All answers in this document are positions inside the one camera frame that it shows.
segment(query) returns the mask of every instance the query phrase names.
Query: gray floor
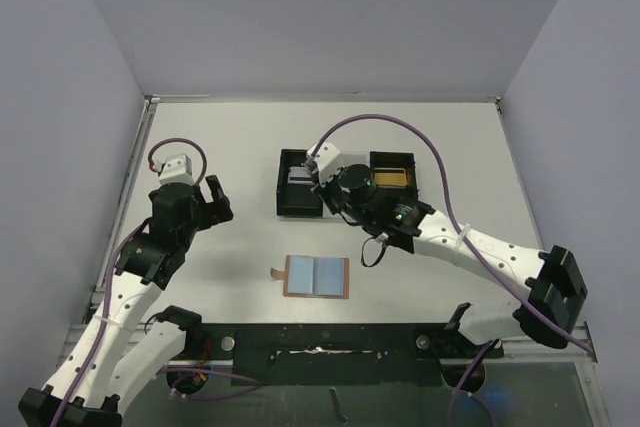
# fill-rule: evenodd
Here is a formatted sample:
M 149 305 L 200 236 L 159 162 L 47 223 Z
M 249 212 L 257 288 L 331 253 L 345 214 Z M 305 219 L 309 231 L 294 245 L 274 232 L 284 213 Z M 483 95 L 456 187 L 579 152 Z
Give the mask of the gray floor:
M 570 363 L 495 364 L 487 367 L 480 395 L 500 427 L 566 427 L 592 425 L 582 389 Z M 228 392 L 228 381 L 216 381 L 203 393 Z M 341 412 L 350 426 L 445 425 L 450 389 L 411 384 L 338 387 Z M 488 427 L 491 423 L 474 400 L 459 399 L 456 426 Z M 327 387 L 264 387 L 224 402 L 169 399 L 162 376 L 150 383 L 129 409 L 124 426 L 289 426 L 341 425 Z

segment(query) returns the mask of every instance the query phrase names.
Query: wall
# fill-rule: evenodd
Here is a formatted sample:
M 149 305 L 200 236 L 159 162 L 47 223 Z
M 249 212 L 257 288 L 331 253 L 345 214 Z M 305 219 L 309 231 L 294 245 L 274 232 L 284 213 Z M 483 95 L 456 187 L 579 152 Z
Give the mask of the wall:
M 90 295 L 140 90 L 92 0 L 0 0 L 0 412 L 53 372 Z
M 504 101 L 546 246 L 577 254 L 614 426 L 638 425 L 638 0 L 559 0 Z
M 149 94 L 503 94 L 557 0 L 96 0 Z

